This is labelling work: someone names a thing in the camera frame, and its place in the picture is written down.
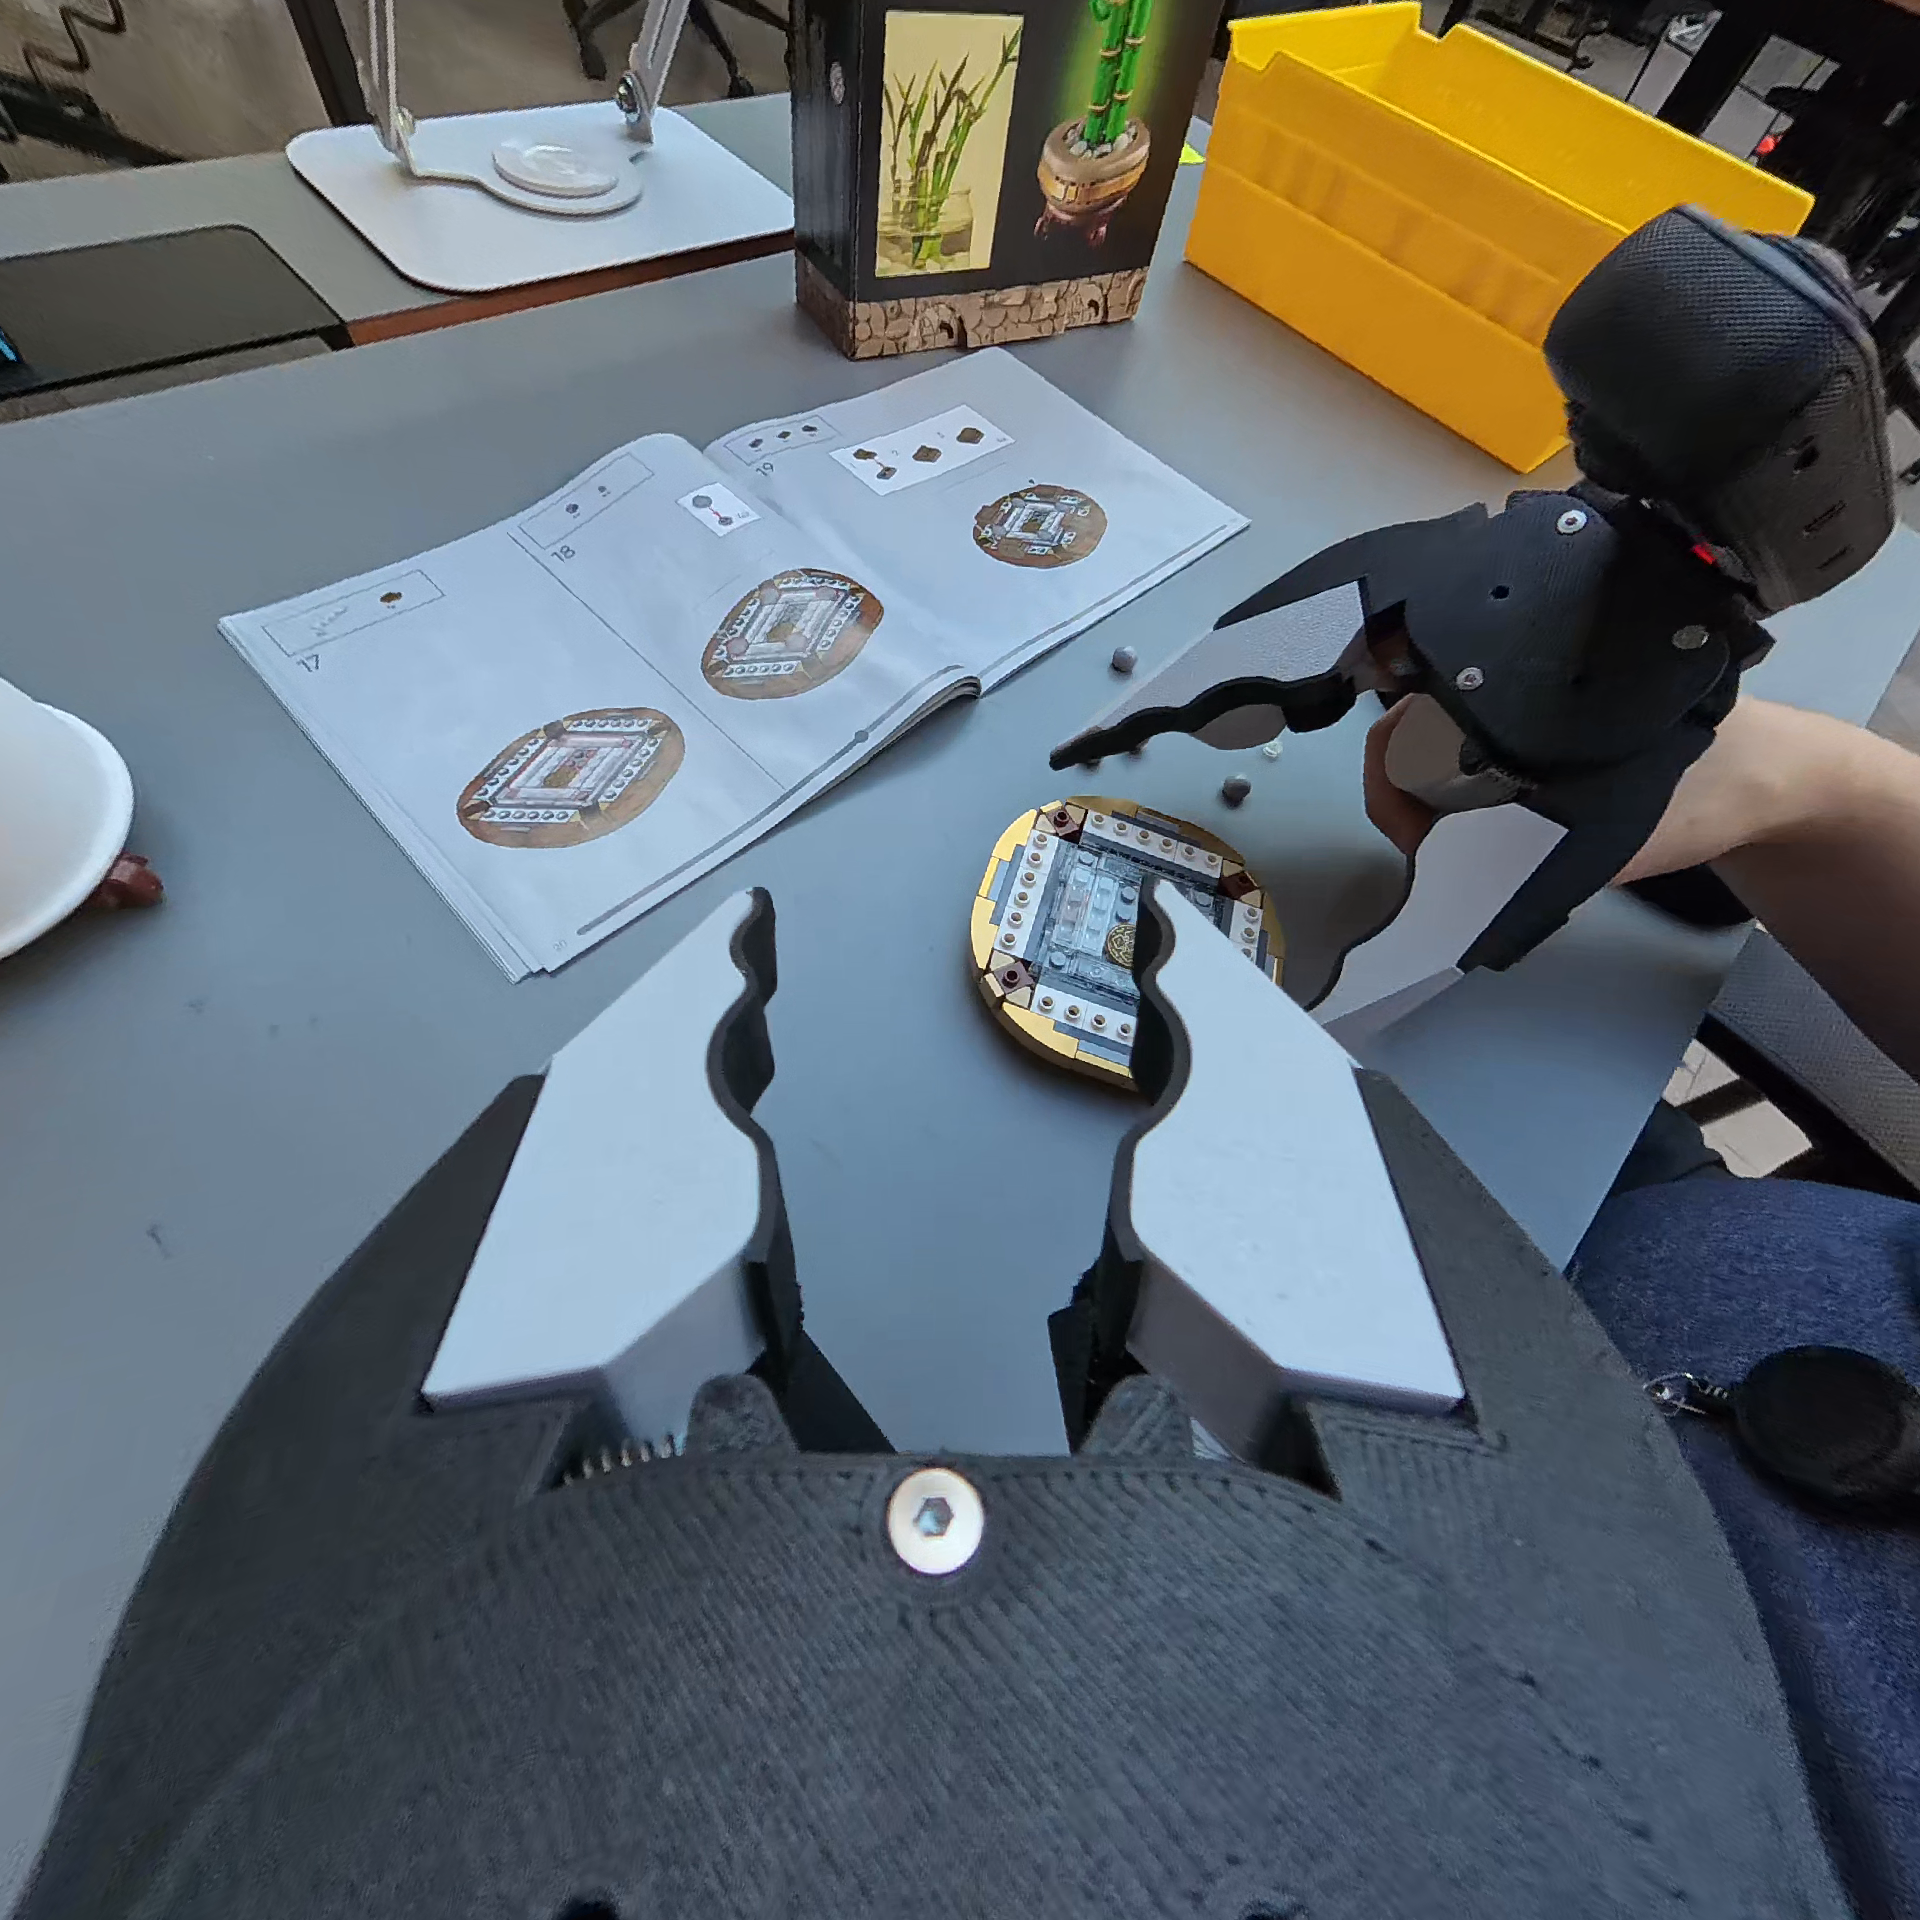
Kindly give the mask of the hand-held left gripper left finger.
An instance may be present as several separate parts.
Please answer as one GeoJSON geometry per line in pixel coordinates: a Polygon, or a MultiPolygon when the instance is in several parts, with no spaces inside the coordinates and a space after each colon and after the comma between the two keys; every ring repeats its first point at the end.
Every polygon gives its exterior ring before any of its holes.
{"type": "Polygon", "coordinates": [[[778,915],[723,897],[549,1064],[425,1405],[588,1393],[618,1435],[682,1444],[695,1392],[804,1333],[778,1155],[778,915]]]}

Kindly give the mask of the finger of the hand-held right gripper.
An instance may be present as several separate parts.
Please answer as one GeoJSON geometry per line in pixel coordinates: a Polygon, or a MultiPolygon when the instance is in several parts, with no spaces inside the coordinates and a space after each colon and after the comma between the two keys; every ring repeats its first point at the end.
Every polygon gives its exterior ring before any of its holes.
{"type": "Polygon", "coordinates": [[[1087,727],[1050,749],[1053,771],[1129,753],[1183,732],[1212,749],[1260,749],[1337,725],[1377,687],[1362,584],[1329,584],[1197,633],[1087,727]]]}
{"type": "Polygon", "coordinates": [[[1501,904],[1489,830],[1434,830],[1387,923],[1341,952],[1308,1016],[1348,1052],[1460,978],[1460,959],[1501,904]]]}

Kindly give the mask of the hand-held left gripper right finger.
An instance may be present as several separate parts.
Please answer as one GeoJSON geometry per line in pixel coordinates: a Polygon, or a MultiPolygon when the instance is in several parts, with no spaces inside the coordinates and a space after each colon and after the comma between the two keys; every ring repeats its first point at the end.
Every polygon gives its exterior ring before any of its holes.
{"type": "Polygon", "coordinates": [[[1097,1259],[1050,1315],[1068,1447],[1137,1371],[1236,1459],[1306,1398],[1452,1416],[1467,1389],[1350,1056],[1173,884],[1141,888],[1132,1075],[1097,1259]]]}

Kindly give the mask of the gold round lego base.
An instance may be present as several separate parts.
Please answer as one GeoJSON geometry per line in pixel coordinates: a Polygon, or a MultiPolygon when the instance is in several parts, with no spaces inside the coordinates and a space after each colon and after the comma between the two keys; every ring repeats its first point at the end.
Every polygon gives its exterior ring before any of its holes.
{"type": "Polygon", "coordinates": [[[1282,977],[1270,896],[1221,836],[1132,801],[1078,792],[1014,817],[978,879],[971,940],[992,1023],[1097,1083],[1129,1083],[1140,897],[1153,879],[1260,972],[1282,977]]]}

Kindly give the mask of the person's right forearm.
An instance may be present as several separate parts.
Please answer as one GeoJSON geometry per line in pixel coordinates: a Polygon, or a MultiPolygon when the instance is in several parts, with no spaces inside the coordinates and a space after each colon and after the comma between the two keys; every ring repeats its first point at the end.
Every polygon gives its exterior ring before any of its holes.
{"type": "Polygon", "coordinates": [[[1915,983],[1915,757],[1741,695],[1620,881],[1708,864],[1835,996],[1915,983]]]}

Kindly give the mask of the lego instruction booklet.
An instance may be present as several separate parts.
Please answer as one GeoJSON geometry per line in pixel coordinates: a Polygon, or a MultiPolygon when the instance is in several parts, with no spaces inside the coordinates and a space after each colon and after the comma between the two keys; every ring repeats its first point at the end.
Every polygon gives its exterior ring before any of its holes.
{"type": "Polygon", "coordinates": [[[709,447],[635,438],[219,629],[521,978],[1245,525],[976,350],[709,447]]]}

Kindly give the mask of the black lego set box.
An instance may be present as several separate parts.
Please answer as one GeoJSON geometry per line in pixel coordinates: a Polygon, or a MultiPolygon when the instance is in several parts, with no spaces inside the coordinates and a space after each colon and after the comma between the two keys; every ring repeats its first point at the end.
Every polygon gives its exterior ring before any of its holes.
{"type": "Polygon", "coordinates": [[[1153,3],[794,3],[797,307],[854,361],[1137,318],[1153,3]]]}

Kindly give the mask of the person's right hand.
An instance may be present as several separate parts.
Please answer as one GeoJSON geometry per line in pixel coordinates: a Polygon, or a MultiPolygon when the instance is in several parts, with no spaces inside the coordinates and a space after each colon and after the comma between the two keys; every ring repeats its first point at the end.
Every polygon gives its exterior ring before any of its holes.
{"type": "Polygon", "coordinates": [[[1427,834],[1436,822],[1436,812],[1400,791],[1387,771],[1387,743],[1397,732],[1400,709],[1387,709],[1369,732],[1362,749],[1362,802],[1370,826],[1404,855],[1415,860],[1423,844],[1427,834]]]}

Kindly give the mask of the yellow plastic bin stack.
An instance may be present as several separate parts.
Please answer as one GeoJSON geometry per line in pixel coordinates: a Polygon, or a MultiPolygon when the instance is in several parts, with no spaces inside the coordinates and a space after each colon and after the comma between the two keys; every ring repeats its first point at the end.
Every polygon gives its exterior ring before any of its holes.
{"type": "Polygon", "coordinates": [[[1544,330],[1673,204],[1800,231],[1800,185],[1418,3],[1234,22],[1187,262],[1514,474],[1565,443],[1544,330]]]}

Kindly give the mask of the white paper cup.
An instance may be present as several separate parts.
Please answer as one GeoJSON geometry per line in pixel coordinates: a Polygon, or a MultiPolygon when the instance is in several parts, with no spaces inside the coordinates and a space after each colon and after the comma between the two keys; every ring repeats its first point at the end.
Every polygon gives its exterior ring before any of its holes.
{"type": "Polygon", "coordinates": [[[91,897],[129,839],[129,812],[116,749],[4,682],[4,958],[91,897]]]}

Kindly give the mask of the black desk mat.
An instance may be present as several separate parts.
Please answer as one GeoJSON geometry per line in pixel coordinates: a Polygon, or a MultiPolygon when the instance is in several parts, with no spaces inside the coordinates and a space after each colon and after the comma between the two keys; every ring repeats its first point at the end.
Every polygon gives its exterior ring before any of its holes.
{"type": "Polygon", "coordinates": [[[346,319],[250,227],[4,257],[4,400],[245,350],[346,350],[346,319]]]}

